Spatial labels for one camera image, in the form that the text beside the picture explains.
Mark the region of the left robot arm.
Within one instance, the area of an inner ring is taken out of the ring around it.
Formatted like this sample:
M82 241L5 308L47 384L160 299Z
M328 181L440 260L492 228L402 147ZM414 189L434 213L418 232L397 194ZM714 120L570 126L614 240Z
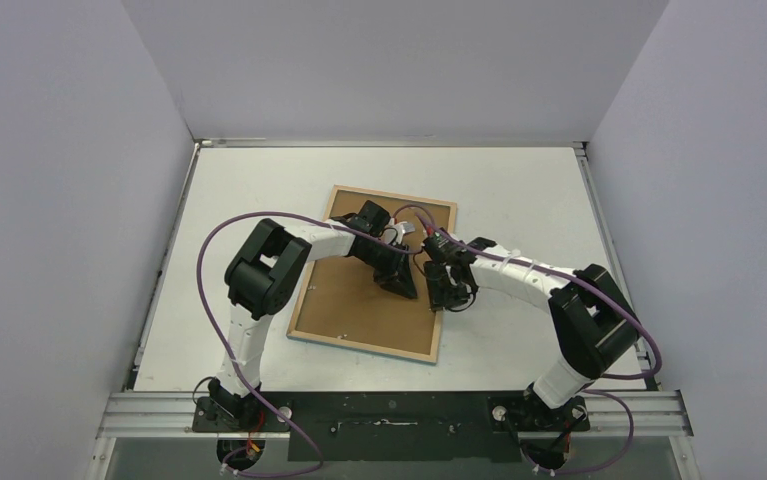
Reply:
M261 360L273 317L300 283L306 264L327 258L355 258L373 270L383 290L406 299L418 296L406 243L414 223L396 221L367 201L357 213L316 221L287 212L255 212L257 224L228 264L231 321L218 338L224 349L219 373L208 384L213 410L229 428L252 426L264 406Z

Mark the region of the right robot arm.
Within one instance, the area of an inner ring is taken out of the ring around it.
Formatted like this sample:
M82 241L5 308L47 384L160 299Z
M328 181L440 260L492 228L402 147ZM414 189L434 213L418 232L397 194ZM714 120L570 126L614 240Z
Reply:
M496 242L469 243L440 231L422 242L432 310L468 307L483 290L494 290L542 311L553 324L560 354L524 391L523 416L547 430L571 415L579 392L602 378L640 337L634 313L604 267L558 268L529 259Z

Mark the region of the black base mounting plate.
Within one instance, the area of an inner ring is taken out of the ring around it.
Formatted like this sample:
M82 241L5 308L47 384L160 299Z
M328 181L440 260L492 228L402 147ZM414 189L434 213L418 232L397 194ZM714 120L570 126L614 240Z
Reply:
M587 432L585 401L577 396L544 410L520 391L473 392L267 392L265 398L293 420L299 432L255 399L242 419L207 397L197 400L192 431L220 438L238 435L261 444L288 436L292 462L450 461L479 458L518 463L521 446L560 454L573 433Z

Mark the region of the aluminium front rail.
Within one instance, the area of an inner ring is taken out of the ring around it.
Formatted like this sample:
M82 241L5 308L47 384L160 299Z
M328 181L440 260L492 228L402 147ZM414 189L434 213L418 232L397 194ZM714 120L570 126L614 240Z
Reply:
M694 431L679 391L613 391L612 398L584 396L591 428L589 436L611 436L626 431L631 410L637 437L692 437ZM184 392L124 392L106 404L99 438L241 438L240 432L196 430L191 395Z

